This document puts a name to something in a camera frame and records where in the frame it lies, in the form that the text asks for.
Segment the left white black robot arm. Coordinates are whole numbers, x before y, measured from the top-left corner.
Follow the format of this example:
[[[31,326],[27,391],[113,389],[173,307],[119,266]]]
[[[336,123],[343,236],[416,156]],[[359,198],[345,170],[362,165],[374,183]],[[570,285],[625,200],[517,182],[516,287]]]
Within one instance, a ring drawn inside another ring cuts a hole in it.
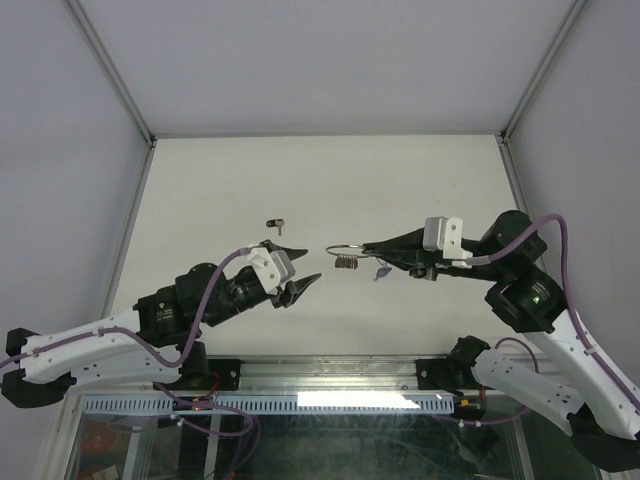
[[[18,408],[33,409],[105,385],[201,387],[210,377],[203,328],[263,303],[294,305],[321,277],[297,278],[293,262],[306,253],[265,240],[220,264],[191,267],[120,313],[53,334],[13,329],[1,364],[14,368],[4,372],[1,394]]]

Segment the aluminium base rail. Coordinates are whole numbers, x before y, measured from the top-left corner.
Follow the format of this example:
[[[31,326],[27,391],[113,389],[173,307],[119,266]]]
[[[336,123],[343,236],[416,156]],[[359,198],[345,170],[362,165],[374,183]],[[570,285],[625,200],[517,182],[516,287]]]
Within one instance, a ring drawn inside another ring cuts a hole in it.
[[[208,359],[204,391],[289,394],[373,390],[476,396],[480,385],[455,373],[443,355],[218,355]]]

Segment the key with blue tag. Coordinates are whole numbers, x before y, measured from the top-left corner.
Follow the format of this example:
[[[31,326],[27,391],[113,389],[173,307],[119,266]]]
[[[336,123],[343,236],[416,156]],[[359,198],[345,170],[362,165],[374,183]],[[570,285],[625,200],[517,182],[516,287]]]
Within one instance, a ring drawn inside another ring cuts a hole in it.
[[[379,258],[377,258],[376,261],[378,263],[378,268],[376,270],[374,280],[379,281],[390,274],[392,267],[387,262]]]

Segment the small black headed key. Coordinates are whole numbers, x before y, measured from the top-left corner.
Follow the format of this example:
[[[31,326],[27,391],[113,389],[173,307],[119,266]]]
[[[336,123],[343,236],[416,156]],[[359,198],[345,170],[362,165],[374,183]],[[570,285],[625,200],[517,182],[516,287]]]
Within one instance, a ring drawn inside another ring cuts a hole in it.
[[[267,228],[272,228],[277,231],[277,235],[281,236],[284,229],[285,221],[281,218],[270,219],[265,222]]]

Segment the metal keyring with keys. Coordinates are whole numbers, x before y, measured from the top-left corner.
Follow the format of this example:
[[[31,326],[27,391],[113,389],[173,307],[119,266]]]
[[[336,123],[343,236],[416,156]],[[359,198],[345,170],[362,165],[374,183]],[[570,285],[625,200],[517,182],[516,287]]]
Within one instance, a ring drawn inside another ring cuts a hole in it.
[[[325,253],[334,258],[334,268],[357,270],[361,260],[368,259],[364,247],[358,244],[334,244],[325,248]]]

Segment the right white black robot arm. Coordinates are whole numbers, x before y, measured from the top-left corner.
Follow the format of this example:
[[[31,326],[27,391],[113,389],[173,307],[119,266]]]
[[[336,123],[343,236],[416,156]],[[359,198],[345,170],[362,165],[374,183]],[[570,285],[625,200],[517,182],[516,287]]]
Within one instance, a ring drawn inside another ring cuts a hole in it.
[[[432,217],[413,232],[366,243],[362,252],[416,279],[447,275],[490,282],[485,301],[492,313],[564,378],[553,382],[468,335],[458,339],[444,366],[428,371],[433,384],[454,395],[474,383],[501,391],[552,422],[589,463],[611,473],[636,470],[639,389],[587,332],[568,282],[556,282],[537,266],[547,249],[538,230],[550,221],[568,236],[558,214],[532,221],[509,210],[478,240],[463,237],[460,219]]]

